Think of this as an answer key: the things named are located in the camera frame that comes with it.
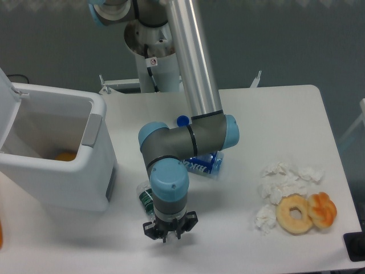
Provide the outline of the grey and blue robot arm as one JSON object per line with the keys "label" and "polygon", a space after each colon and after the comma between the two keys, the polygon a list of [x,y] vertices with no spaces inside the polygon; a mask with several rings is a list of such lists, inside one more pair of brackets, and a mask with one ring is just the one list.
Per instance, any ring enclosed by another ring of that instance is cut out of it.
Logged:
{"label": "grey and blue robot arm", "polygon": [[146,236],[165,239],[190,231],[198,222],[186,210],[189,177],[183,160],[235,146],[236,120],[223,112],[207,51],[197,1],[89,1],[94,21],[108,26],[126,22],[124,39],[145,69],[140,84],[160,92],[165,83],[157,67],[176,57],[179,79],[192,114],[190,124],[169,128],[161,122],[139,131],[140,151],[152,188],[154,221],[143,225]]}

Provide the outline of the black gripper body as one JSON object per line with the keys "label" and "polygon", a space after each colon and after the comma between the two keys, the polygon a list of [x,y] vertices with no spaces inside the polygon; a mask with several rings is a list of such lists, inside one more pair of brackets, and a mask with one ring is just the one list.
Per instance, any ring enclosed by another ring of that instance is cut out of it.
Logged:
{"label": "black gripper body", "polygon": [[167,214],[161,213],[159,211],[156,211],[155,219],[160,219],[160,220],[168,223],[168,233],[175,232],[175,219],[177,219],[177,220],[181,219],[185,213],[186,213],[186,211],[182,212],[182,213],[175,213],[172,215],[167,215]]}

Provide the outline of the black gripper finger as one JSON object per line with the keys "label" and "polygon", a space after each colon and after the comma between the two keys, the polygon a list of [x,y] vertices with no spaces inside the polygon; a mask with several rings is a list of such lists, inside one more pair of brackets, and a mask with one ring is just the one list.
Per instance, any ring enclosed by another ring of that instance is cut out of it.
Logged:
{"label": "black gripper finger", "polygon": [[152,240],[161,239],[163,243],[167,242],[168,223],[160,219],[149,221],[143,224],[143,231],[145,236]]}
{"label": "black gripper finger", "polygon": [[189,232],[198,223],[198,217],[195,211],[186,212],[184,216],[177,220],[175,219],[175,233],[178,239],[185,232]]}

